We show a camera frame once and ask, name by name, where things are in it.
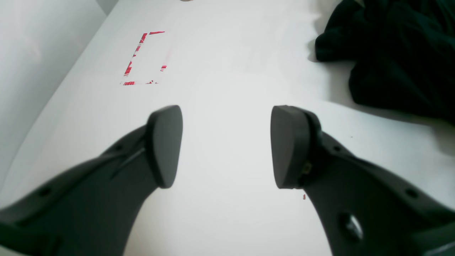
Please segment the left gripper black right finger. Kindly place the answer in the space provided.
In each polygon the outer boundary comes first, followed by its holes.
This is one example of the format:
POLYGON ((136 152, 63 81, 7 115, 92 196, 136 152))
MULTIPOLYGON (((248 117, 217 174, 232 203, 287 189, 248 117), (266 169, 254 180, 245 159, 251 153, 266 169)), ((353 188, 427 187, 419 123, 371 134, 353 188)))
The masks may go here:
POLYGON ((454 211, 356 157, 314 113, 274 106, 270 134, 277 187, 305 191, 334 256, 454 255, 454 211))

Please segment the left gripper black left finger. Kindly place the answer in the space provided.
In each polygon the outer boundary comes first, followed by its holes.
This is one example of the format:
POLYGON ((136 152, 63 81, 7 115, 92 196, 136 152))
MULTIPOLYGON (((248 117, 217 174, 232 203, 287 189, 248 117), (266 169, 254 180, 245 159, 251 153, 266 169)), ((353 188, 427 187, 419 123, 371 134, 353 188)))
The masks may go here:
POLYGON ((145 200, 175 181, 182 131, 178 105, 153 112, 100 156, 3 208, 1 246, 28 256, 122 256, 145 200))

